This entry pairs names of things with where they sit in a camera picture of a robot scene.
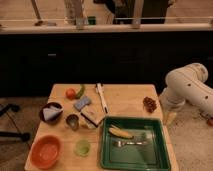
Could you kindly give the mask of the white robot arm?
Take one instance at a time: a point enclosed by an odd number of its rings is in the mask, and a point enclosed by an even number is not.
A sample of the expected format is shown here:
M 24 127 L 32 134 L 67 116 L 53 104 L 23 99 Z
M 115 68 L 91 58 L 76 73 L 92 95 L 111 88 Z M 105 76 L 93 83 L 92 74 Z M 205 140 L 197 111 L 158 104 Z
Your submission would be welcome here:
M 201 63 L 191 63 L 167 73 L 166 87 L 159 96 L 164 125 L 172 123 L 186 101 L 213 119 L 213 88 L 205 84 L 207 79 L 208 70 Z

